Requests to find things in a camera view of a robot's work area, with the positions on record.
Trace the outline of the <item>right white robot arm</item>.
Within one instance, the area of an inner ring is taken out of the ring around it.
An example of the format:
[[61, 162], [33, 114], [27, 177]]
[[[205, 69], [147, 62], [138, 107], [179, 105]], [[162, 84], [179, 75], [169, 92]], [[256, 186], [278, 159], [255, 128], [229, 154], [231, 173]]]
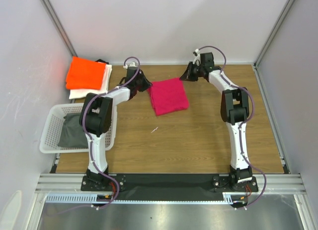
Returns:
[[194, 60], [189, 62], [180, 77], [182, 81], [197, 81], [200, 77], [220, 92], [222, 121], [226, 124], [231, 143], [231, 163], [227, 185], [241, 191], [252, 180], [246, 143], [246, 125], [249, 117], [249, 96], [244, 88], [237, 86], [216, 66], [213, 53], [194, 51]]

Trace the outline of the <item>pink t shirt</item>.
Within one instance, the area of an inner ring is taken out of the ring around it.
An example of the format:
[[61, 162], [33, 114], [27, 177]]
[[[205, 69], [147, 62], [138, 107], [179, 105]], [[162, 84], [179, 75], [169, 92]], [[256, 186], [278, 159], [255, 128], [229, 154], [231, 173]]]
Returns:
[[189, 107], [183, 82], [178, 77], [154, 81], [148, 89], [148, 94], [157, 116], [186, 110]]

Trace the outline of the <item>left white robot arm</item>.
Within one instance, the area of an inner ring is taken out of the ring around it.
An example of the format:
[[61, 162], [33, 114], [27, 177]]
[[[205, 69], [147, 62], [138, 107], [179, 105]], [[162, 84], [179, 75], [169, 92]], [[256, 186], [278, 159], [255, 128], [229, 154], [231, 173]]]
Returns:
[[82, 191], [104, 191], [115, 181], [108, 175], [105, 141], [117, 121], [117, 105], [131, 100], [137, 92], [152, 86], [135, 62], [125, 65], [127, 71], [114, 89], [103, 94], [89, 93], [79, 117], [88, 143], [89, 164], [82, 179]]

